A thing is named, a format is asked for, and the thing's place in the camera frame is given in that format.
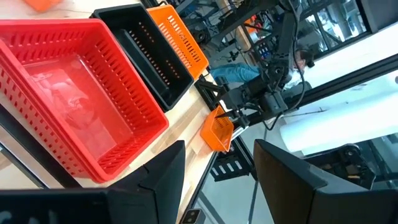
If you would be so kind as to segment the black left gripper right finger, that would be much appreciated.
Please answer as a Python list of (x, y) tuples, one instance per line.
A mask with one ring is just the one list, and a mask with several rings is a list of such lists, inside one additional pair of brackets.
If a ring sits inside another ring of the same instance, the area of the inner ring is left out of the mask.
[(257, 179), (275, 224), (309, 224), (315, 191), (326, 181), (311, 165), (262, 139), (254, 141)]

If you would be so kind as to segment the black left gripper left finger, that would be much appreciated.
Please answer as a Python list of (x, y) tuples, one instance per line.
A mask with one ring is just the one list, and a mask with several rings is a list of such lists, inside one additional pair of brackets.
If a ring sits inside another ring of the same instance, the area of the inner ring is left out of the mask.
[(176, 224), (185, 175), (185, 141), (178, 140), (108, 187), (112, 224)]

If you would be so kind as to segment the black plastic basket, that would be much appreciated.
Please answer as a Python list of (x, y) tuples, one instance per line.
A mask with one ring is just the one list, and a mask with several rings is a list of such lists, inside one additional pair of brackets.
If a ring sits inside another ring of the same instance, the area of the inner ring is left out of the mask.
[(164, 112), (171, 110), (194, 82), (142, 4), (93, 11), (118, 40)]

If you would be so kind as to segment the person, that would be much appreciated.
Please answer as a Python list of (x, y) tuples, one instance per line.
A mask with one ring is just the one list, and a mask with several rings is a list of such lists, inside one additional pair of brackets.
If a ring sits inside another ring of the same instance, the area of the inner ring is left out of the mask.
[[(289, 90), (302, 82), (300, 72), (305, 73), (305, 69), (315, 66), (314, 53), (308, 47), (298, 44), (295, 51), (296, 60), (292, 59), (289, 67), (287, 80), (283, 81), (283, 90)], [(245, 63), (231, 63), (212, 68), (210, 73), (214, 79), (224, 78), (227, 83), (247, 83), (258, 77), (260, 70), (258, 66)]]

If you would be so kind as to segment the black slotted plate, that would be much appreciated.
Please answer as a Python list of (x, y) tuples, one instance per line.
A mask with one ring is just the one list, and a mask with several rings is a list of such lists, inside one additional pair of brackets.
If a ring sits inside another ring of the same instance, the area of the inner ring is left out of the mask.
[(215, 182), (254, 174), (253, 159), (246, 150), (234, 149), (227, 153), (219, 152), (210, 174)]

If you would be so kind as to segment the black mechanical device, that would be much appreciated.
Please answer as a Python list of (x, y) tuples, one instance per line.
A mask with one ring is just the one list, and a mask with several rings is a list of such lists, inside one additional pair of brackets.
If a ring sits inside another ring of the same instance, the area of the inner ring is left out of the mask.
[(307, 155), (303, 159), (324, 171), (369, 190), (376, 178), (374, 171), (361, 155), (361, 148), (357, 144), (345, 144)]

